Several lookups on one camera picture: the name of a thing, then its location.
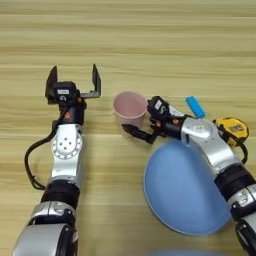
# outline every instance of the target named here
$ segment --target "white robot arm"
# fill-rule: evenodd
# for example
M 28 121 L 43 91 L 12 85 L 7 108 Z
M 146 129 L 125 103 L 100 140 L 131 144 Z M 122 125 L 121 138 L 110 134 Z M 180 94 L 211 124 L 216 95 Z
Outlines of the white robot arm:
M 93 67 L 95 91 L 81 94 L 73 82 L 58 82 L 57 68 L 49 75 L 46 97 L 49 104 L 59 104 L 60 118 L 53 124 L 51 140 L 54 164 L 41 202 L 21 232 L 13 256 L 74 256 L 77 255 L 76 208 L 83 178 L 84 110 L 86 98 L 101 94 L 101 80 L 96 66 Z M 25 165 L 35 188 L 44 186 L 32 176 L 28 155 Z

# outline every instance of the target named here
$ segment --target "cup rim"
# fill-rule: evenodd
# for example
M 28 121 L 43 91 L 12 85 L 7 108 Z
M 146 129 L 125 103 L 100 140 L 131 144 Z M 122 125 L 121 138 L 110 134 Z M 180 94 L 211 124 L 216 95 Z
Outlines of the cup rim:
M 141 114 L 139 114 L 139 115 L 137 115 L 137 116 L 134 116 L 134 117 L 130 117 L 130 116 L 124 116 L 124 115 L 120 114 L 120 113 L 116 110 L 116 108 L 115 108 L 115 101 L 116 101 L 117 97 L 120 96 L 120 95 L 122 95 L 122 94 L 125 94 L 125 93 L 136 94 L 136 95 L 140 96 L 140 97 L 145 101 L 145 103 L 146 103 L 146 104 L 145 104 L 145 105 L 146 105 L 146 108 L 145 108 L 145 110 L 144 110 Z M 139 118 L 139 117 L 142 117 L 142 116 L 145 115 L 145 113 L 147 112 L 147 106 L 148 106 L 148 101 L 147 101 L 147 99 L 146 99 L 143 95 L 141 95 L 140 93 L 133 92 L 133 91 L 124 91 L 124 92 L 118 93 L 118 94 L 115 96 L 115 99 L 114 99 L 114 102 L 113 102 L 113 108 L 114 108 L 115 113 L 116 113 L 118 116 L 120 116 L 120 117 L 122 117 L 122 118 L 124 118 L 124 119 L 137 119 L 137 118 Z

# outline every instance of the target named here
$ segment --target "yellow object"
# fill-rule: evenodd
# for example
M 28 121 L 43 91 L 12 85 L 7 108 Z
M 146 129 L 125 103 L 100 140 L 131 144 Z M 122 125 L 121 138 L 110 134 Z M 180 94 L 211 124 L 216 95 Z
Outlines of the yellow object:
M 217 118 L 215 120 L 215 124 L 217 127 L 222 128 L 228 132 L 223 134 L 223 139 L 231 147 L 236 147 L 237 142 L 230 136 L 230 134 L 235 136 L 241 142 L 244 142 L 249 136 L 248 126 L 235 117 Z

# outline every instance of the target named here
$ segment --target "blue marker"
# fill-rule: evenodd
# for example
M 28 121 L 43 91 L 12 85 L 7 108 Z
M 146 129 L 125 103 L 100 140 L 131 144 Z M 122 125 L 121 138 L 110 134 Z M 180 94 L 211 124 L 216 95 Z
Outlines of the blue marker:
M 203 118 L 205 117 L 205 112 L 203 108 L 201 107 L 200 103 L 197 101 L 197 99 L 192 97 L 187 97 L 186 102 L 191 109 L 191 111 L 194 113 L 196 118 Z

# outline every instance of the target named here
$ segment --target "pink cup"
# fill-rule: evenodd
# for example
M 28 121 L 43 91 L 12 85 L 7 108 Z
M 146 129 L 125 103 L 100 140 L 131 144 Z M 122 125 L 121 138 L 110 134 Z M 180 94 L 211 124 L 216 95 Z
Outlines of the pink cup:
M 141 128 L 147 105 L 147 100 L 136 92 L 118 94 L 113 104 L 118 124 L 132 124 Z

